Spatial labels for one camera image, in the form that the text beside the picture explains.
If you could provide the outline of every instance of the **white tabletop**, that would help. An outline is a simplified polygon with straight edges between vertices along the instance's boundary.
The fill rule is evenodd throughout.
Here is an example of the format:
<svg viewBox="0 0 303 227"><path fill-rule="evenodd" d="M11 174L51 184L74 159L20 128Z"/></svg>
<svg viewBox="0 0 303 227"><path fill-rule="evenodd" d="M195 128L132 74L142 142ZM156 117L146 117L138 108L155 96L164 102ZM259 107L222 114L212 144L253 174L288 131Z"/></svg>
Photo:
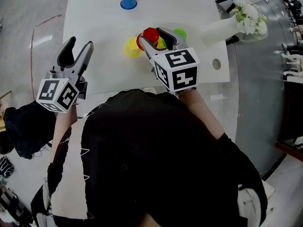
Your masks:
<svg viewBox="0 0 303 227"><path fill-rule="evenodd" d="M88 41L94 43L83 74L88 94L162 86L145 53L137 58L124 53L125 43L148 27L183 28L201 61L200 83L229 81L225 41L207 48L200 38L204 26L220 19L214 0L137 0L132 10L122 9L120 1L68 1L63 41L76 37L74 57ZM214 59L221 62L219 70L213 68Z"/></svg>

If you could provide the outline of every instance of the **table hole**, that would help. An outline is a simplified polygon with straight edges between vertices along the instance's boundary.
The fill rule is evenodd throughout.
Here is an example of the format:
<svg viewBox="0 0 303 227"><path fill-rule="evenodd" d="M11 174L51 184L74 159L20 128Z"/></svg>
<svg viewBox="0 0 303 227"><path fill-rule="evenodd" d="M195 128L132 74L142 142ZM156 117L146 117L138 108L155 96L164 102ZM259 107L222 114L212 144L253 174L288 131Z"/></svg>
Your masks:
<svg viewBox="0 0 303 227"><path fill-rule="evenodd" d="M220 70L221 69L221 62L218 59L213 60L213 68L215 70Z"/></svg>

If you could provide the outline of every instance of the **power outlet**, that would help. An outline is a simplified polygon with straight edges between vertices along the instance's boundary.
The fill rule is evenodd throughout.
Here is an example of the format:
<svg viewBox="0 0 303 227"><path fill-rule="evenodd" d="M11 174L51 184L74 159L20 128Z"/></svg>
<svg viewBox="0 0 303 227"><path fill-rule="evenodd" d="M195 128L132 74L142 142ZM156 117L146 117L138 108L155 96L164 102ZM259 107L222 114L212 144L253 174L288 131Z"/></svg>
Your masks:
<svg viewBox="0 0 303 227"><path fill-rule="evenodd" d="M146 88L143 88L143 92L145 93L154 93L154 94L157 94L157 91L154 87L146 87Z"/></svg>

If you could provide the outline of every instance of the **forearm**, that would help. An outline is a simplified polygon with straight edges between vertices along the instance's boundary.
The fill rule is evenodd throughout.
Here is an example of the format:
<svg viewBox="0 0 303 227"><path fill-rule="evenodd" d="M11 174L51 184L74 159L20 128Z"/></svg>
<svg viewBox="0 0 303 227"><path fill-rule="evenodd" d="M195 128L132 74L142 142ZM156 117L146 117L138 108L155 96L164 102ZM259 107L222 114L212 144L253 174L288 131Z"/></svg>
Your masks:
<svg viewBox="0 0 303 227"><path fill-rule="evenodd" d="M179 100L188 107L192 114L197 116L205 124L217 140L224 134L224 129L207 107L197 90L185 92L179 96Z"/></svg>
<svg viewBox="0 0 303 227"><path fill-rule="evenodd" d="M51 151L51 162L53 162L53 158L55 156L58 145L68 130L68 128L77 121L77 108L76 105L73 105L68 113L59 113L57 115L55 131L53 134L53 144Z"/></svg>

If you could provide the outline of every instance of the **flower vase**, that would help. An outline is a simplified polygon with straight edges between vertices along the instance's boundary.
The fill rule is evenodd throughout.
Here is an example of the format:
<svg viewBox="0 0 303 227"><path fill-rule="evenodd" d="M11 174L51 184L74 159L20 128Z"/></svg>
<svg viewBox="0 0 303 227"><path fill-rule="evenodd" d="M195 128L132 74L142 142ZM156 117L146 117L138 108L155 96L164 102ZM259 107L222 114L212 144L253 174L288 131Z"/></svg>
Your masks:
<svg viewBox="0 0 303 227"><path fill-rule="evenodd" d="M226 40L241 32L241 28L237 27L237 24L236 15L214 22L202 31L202 41L207 46L212 46L220 41Z"/></svg>

